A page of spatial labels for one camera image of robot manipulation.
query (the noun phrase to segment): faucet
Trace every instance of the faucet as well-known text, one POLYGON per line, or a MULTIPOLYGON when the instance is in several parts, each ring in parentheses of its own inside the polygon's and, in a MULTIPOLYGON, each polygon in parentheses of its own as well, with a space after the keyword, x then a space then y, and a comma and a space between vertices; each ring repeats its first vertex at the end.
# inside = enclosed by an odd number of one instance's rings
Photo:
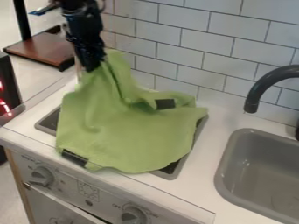
MULTIPOLYGON (((244 110, 247 113, 254 114, 259 107, 261 96, 266 90, 275 83, 290 78, 299 78, 299 65, 283 66, 265 74, 249 91, 244 110)), ((299 141, 299 128, 296 130, 296 139, 299 141)))

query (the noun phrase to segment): stove knob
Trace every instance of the stove knob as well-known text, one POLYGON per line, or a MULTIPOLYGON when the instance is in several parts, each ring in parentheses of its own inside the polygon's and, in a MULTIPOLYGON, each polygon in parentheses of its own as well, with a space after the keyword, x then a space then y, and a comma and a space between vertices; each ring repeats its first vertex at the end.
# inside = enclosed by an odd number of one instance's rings
POLYGON ((69 220, 67 218, 59 218, 57 221, 56 221, 57 224, 73 224, 73 221, 72 220, 69 220))
POLYGON ((148 224, 148 217, 140 208, 128 206, 123 211, 122 224, 148 224))
POLYGON ((31 180, 29 181, 32 185, 48 187, 54 182, 54 176, 49 169, 39 166, 31 174, 31 180))

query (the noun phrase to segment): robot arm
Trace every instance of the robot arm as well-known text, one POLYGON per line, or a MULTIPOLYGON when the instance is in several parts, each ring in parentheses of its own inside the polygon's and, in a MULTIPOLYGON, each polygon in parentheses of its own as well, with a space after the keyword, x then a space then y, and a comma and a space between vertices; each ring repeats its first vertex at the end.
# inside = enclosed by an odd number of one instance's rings
POLYGON ((88 72, 97 68, 106 54, 100 35, 103 30, 101 12, 95 0, 59 0, 67 21, 66 39, 88 72))

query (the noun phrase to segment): green towel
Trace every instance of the green towel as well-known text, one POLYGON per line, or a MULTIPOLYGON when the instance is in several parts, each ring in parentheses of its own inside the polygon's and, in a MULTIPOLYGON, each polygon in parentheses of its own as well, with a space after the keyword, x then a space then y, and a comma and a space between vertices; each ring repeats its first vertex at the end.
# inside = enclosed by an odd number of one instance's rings
POLYGON ((162 169, 191 151, 196 122, 206 115, 195 99, 136 85, 117 51, 85 73, 62 103, 57 151, 86 158, 89 171, 114 167, 128 173, 162 169), (174 99, 175 108, 157 109, 156 100, 174 99))

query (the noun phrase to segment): square sink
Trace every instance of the square sink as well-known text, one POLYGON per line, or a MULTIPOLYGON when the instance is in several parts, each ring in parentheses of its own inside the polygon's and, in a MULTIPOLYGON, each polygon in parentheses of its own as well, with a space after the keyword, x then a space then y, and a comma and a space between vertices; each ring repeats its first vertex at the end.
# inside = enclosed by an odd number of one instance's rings
POLYGON ((283 223, 299 223, 299 143, 239 129, 228 141, 214 184, 234 205, 283 223))

